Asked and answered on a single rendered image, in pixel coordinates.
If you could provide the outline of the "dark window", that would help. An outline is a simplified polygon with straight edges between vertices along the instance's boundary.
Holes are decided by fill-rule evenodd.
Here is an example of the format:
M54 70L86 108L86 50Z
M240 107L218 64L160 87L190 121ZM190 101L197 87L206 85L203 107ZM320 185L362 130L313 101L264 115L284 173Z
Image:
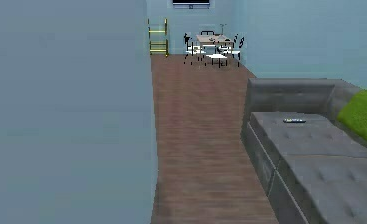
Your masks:
M188 8L194 7L209 7L210 0L172 0L174 6L187 6Z

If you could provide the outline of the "grey sofa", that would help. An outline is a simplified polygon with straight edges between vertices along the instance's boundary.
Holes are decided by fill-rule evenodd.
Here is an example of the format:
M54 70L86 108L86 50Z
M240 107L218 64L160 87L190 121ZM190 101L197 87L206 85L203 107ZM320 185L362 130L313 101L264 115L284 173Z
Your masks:
M279 224L367 224L367 142L337 120L359 90L341 79L248 80L241 140Z

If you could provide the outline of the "light wooden dining table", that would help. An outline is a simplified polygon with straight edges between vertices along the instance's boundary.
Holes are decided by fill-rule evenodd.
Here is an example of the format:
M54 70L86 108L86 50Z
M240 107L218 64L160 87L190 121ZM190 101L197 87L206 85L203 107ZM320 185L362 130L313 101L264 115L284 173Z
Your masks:
M224 35L202 35L199 34L196 36L197 41L199 43L199 56L202 58L204 56L203 50L206 47L214 46L215 53L221 54L222 51L219 50L219 47L229 47L230 50L233 50L234 42Z

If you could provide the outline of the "gold shelf rack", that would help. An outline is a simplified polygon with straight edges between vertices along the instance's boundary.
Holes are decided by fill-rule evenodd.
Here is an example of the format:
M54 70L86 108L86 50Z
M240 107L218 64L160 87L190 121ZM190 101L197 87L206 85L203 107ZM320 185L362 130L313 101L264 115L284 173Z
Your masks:
M148 37L150 54L169 55L169 34L168 20L163 19L162 23L156 23L148 20Z

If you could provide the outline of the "green pillow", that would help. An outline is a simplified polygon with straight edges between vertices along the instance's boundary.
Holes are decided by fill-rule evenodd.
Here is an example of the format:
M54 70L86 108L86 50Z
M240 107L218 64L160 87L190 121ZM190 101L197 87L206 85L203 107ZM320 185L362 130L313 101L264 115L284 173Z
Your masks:
M356 93L340 110L337 120L367 141L367 90Z

